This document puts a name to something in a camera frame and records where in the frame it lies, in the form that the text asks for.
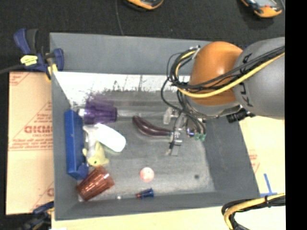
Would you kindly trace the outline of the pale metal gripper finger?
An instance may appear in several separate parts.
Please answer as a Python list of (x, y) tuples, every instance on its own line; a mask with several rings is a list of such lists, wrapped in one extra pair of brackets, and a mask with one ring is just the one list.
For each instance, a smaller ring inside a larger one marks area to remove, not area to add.
[(182, 145), (181, 133), (179, 131), (174, 131), (169, 139), (169, 147), (166, 152), (168, 156), (178, 156), (179, 148)]
[(172, 118), (176, 118), (178, 115), (178, 110), (172, 107), (168, 107), (163, 115), (163, 124), (168, 125)]

